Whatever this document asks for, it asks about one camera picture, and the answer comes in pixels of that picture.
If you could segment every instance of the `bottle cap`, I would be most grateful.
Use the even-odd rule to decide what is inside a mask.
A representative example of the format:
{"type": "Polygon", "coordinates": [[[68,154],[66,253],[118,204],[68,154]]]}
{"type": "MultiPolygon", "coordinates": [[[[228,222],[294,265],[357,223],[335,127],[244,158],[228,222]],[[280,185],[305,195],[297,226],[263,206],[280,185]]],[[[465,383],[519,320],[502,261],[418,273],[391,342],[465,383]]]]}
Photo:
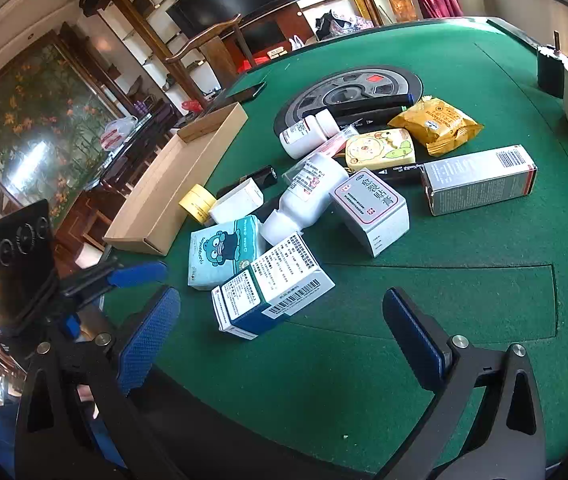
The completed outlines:
{"type": "Polygon", "coordinates": [[[320,125],[321,131],[323,131],[326,137],[328,137],[329,139],[333,135],[339,133],[339,126],[337,126],[337,123],[333,119],[331,113],[328,111],[328,108],[322,110],[318,114],[315,114],[315,119],[320,125]]]}
{"type": "Polygon", "coordinates": [[[299,225],[275,209],[262,224],[259,234],[274,247],[297,231],[301,231],[299,225]]]}

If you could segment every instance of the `clothing pile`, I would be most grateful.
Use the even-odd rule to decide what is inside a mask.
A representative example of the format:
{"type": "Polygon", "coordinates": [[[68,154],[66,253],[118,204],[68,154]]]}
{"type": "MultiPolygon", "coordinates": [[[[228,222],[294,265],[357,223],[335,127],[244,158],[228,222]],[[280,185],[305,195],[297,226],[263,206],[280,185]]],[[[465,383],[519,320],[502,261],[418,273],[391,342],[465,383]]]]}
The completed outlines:
{"type": "Polygon", "coordinates": [[[315,27],[317,28],[317,39],[322,41],[353,34],[365,28],[373,28],[373,22],[361,16],[346,16],[330,10],[315,20],[315,27]]]}

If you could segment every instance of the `yellow tape roll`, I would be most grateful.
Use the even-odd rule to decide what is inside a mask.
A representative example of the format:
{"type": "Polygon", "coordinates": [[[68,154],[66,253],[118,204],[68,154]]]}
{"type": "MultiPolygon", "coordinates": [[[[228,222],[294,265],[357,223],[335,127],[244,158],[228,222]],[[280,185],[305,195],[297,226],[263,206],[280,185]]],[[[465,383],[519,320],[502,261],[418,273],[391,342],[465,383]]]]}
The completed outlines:
{"type": "Polygon", "coordinates": [[[195,186],[186,193],[186,196],[179,201],[179,205],[186,209],[195,220],[204,225],[206,220],[208,220],[208,211],[215,202],[217,202],[217,200],[211,193],[199,184],[195,184],[195,186]]]}

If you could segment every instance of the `green felt table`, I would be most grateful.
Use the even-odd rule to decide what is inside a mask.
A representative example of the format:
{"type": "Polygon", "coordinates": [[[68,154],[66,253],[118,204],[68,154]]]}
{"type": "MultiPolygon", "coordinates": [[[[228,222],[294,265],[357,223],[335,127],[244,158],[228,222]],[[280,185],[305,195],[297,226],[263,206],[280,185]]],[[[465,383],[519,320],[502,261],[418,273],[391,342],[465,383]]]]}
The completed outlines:
{"type": "MultiPolygon", "coordinates": [[[[425,94],[485,124],[447,156],[522,144],[539,168],[532,194],[435,218],[419,186],[398,187],[411,228],[374,259],[329,209],[304,239],[336,286],[253,341],[218,332],[209,293],[187,286],[190,233],[198,229],[189,219],[164,258],[181,316],[156,364],[262,436],[375,471],[432,399],[382,318],[384,292],[401,286],[451,335],[486,348],[526,346],[548,460],[559,459],[568,452],[568,123],[562,101],[537,87],[534,51],[488,22],[452,20],[379,30],[276,60],[236,84],[267,81],[244,105],[248,121],[206,187],[215,192],[266,164],[288,169],[291,160],[273,134],[278,110],[323,76],[373,64],[411,70],[425,94]]],[[[267,189],[266,199],[284,188],[267,189]]],[[[149,259],[116,254],[125,264],[149,259]]],[[[110,293],[106,313],[122,321],[155,286],[110,293]]],[[[459,451],[480,396],[476,388],[442,460],[459,451]]]]}

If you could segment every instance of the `metal screw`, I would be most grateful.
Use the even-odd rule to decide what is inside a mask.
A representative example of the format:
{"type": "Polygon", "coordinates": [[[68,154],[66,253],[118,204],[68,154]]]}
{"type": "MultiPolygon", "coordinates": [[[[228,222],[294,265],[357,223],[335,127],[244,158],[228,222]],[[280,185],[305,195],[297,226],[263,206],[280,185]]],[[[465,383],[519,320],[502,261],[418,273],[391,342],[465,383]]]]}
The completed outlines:
{"type": "Polygon", "coordinates": [[[463,335],[454,335],[452,336],[452,344],[457,348],[466,348],[468,346],[468,339],[463,335]]]}
{"type": "Polygon", "coordinates": [[[519,343],[513,344],[513,352],[517,354],[519,357],[523,357],[526,355],[526,349],[521,346],[519,343]]]}
{"type": "Polygon", "coordinates": [[[101,334],[97,334],[93,341],[95,341],[97,346],[106,346],[112,339],[112,336],[108,332],[102,332],[101,334]]]}
{"type": "Polygon", "coordinates": [[[43,355],[50,350],[50,343],[48,341],[42,341],[38,345],[38,354],[43,355]]]}

